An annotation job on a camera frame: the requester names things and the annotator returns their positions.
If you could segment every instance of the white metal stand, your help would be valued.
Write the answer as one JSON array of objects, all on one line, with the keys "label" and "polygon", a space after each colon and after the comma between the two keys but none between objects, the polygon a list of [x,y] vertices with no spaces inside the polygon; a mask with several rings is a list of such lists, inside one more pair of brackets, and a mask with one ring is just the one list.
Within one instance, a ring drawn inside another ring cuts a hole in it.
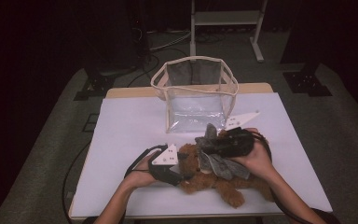
[{"label": "white metal stand", "polygon": [[196,51],[196,26],[198,25],[244,25],[255,24],[255,35],[250,37],[252,48],[258,62],[264,62],[260,47],[257,40],[260,34],[261,25],[263,23],[266,12],[267,1],[263,0],[260,10],[250,11],[208,11],[196,12],[195,0],[191,1],[191,40],[190,55],[195,56]]}]

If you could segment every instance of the person's left hand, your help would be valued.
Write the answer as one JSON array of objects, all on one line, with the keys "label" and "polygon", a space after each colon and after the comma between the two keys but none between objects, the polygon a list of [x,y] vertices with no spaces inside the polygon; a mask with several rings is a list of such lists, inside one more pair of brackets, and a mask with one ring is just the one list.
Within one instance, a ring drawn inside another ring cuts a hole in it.
[{"label": "person's left hand", "polygon": [[138,165],[130,172],[124,181],[128,182],[133,188],[142,188],[149,186],[157,180],[148,172],[148,161],[153,156],[148,155],[144,157]]}]

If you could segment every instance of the transparent plastic bag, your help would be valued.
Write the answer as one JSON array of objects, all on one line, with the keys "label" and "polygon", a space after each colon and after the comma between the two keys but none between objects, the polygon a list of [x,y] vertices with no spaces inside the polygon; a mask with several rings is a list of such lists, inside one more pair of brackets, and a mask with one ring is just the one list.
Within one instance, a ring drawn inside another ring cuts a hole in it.
[{"label": "transparent plastic bag", "polygon": [[167,133],[205,132],[208,123],[223,129],[239,87],[223,60],[203,56],[165,63],[150,84],[166,101]]}]

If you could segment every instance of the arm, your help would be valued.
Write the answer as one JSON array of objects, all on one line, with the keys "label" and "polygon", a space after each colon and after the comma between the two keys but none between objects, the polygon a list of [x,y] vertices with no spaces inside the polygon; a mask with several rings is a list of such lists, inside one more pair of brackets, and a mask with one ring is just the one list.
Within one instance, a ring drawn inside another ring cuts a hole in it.
[{"label": "arm", "polygon": [[127,203],[133,191],[156,181],[150,173],[145,172],[148,169],[147,161],[150,157],[151,156],[147,156],[143,158],[135,169],[118,185],[109,203],[97,220],[95,220],[95,224],[118,223],[126,210]]},{"label": "arm", "polygon": [[232,158],[232,160],[247,167],[252,174],[264,179],[283,206],[297,217],[313,224],[325,223],[304,203],[273,167],[266,149],[260,142],[255,141],[254,149],[248,156]]}]

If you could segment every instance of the stuffed animal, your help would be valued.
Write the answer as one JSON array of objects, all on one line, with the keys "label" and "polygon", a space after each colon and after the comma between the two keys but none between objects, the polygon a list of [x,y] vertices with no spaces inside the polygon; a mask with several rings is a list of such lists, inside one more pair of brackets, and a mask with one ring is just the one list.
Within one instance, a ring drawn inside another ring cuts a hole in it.
[{"label": "stuffed animal", "polygon": [[227,180],[214,172],[202,171],[197,145],[186,144],[179,149],[179,153],[186,154],[185,159],[179,160],[180,173],[185,178],[181,181],[180,187],[184,192],[191,194],[198,190],[214,188],[226,203],[237,208],[245,203],[245,199],[236,189],[253,188],[266,200],[273,202],[268,184],[254,175],[249,175],[247,179],[234,176]]}]

